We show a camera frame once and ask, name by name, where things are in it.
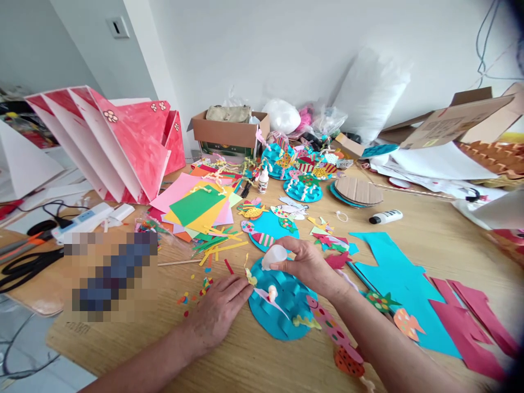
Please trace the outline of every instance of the orange paper fish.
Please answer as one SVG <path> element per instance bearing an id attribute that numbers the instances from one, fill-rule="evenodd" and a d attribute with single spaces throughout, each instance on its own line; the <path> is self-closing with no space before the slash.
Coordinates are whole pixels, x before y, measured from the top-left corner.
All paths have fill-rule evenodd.
<path id="1" fill-rule="evenodd" d="M 393 317 L 393 321 L 395 321 L 397 328 L 413 341 L 419 340 L 419 336 L 416 333 L 417 330 L 422 334 L 426 334 L 426 332 L 420 327 L 417 319 L 413 315 L 409 315 L 405 308 L 399 308 L 397 310 Z"/>

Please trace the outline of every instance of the plastic bag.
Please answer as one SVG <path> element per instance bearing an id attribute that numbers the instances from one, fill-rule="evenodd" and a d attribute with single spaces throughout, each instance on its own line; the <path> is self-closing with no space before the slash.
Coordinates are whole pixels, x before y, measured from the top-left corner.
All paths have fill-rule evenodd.
<path id="1" fill-rule="evenodd" d="M 375 140 L 410 82 L 410 69 L 411 64 L 362 49 L 335 99 L 348 114 L 341 130 L 359 135 L 365 146 Z"/>
<path id="2" fill-rule="evenodd" d="M 269 114 L 269 125 L 272 132 L 290 134 L 300 124 L 300 115 L 297 109 L 283 99 L 270 99 L 262 112 Z"/>

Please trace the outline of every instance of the person's right hand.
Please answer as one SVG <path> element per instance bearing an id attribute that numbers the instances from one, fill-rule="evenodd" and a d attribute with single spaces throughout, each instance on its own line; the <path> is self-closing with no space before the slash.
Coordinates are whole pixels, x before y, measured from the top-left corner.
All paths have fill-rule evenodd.
<path id="1" fill-rule="evenodd" d="M 282 270 L 298 278 L 305 286 L 331 300 L 333 296 L 346 291 L 349 286 L 324 260 L 313 243 L 281 237 L 275 244 L 296 254 L 295 260 L 271 264 L 271 270 Z"/>

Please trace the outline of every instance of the glue stick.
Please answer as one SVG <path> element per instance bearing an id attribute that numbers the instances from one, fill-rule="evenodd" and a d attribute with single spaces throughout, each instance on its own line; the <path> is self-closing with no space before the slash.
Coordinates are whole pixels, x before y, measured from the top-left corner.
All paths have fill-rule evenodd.
<path id="1" fill-rule="evenodd" d="M 269 182 L 269 172 L 267 168 L 264 168 L 260 177 L 258 178 L 258 192 L 259 194 L 265 194 L 267 191 L 267 183 Z"/>
<path id="2" fill-rule="evenodd" d="M 372 224 L 387 224 L 393 221 L 400 220 L 404 215 L 399 210 L 388 210 L 386 212 L 377 213 L 370 217 Z"/>

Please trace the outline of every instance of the white wall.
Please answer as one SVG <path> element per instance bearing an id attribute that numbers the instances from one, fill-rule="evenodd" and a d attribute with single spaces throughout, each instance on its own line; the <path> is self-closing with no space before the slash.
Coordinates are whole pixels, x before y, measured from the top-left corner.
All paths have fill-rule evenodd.
<path id="1" fill-rule="evenodd" d="M 327 98 L 358 49 L 369 45 L 414 62 L 412 81 L 388 124 L 447 106 L 455 92 L 474 85 L 475 38 L 490 3 L 150 0 L 184 116 L 221 104 L 233 84 L 255 108 L 267 91 L 293 104 Z M 503 4 L 486 62 L 517 38 Z M 515 47 L 491 75 L 521 76 Z M 485 80 L 483 86 L 499 95 L 511 83 Z"/>
<path id="2" fill-rule="evenodd" d="M 157 99 L 122 0 L 51 0 L 106 98 Z M 114 39 L 106 19 L 122 15 L 130 38 Z"/>
<path id="3" fill-rule="evenodd" d="M 72 85 L 100 89 L 49 0 L 0 5 L 0 85 L 33 93 Z"/>

